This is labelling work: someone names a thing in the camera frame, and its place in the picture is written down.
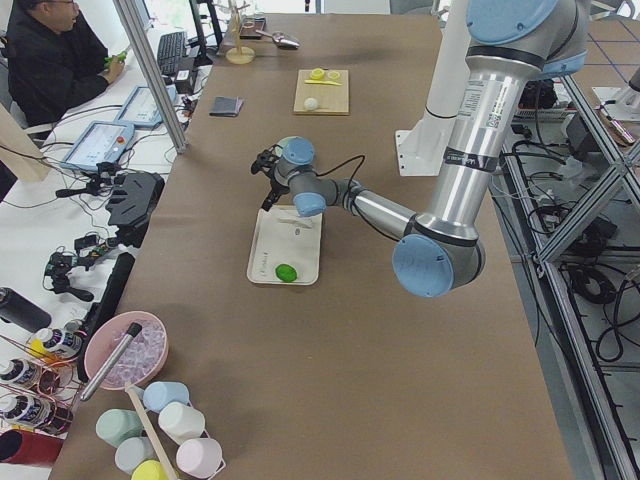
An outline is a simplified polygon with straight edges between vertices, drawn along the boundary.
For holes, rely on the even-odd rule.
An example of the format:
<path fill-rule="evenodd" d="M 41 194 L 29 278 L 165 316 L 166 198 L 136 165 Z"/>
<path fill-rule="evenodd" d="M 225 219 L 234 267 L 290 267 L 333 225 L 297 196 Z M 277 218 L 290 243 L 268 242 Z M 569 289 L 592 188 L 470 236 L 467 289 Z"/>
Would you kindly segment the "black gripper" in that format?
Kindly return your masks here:
<path fill-rule="evenodd" d="M 277 166 L 280 156 L 276 153 L 279 148 L 278 144 L 274 144 L 263 150 L 256 156 L 256 160 L 251 165 L 251 174 L 263 173 L 270 182 L 269 194 L 264 199 L 261 209 L 269 211 L 277 202 L 278 198 L 290 193 L 288 186 L 284 185 L 276 178 Z"/>

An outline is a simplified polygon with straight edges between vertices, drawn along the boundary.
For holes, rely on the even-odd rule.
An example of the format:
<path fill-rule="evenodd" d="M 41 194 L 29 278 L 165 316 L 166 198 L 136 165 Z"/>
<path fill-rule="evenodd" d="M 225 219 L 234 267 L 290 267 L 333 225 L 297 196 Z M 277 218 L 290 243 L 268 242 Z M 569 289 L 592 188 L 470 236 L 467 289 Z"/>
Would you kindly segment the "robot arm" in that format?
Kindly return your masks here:
<path fill-rule="evenodd" d="M 498 164 L 505 136 L 527 82 L 572 74 L 586 57 L 587 1 L 471 1 L 464 11 L 470 70 L 435 191 L 423 213 L 367 189 L 354 179 L 325 179 L 303 137 L 262 151 L 251 172 L 271 190 L 269 210 L 290 194 L 311 217 L 340 205 L 396 240 L 393 270 L 408 292 L 438 297 L 472 282 L 485 254 L 474 222 Z"/>

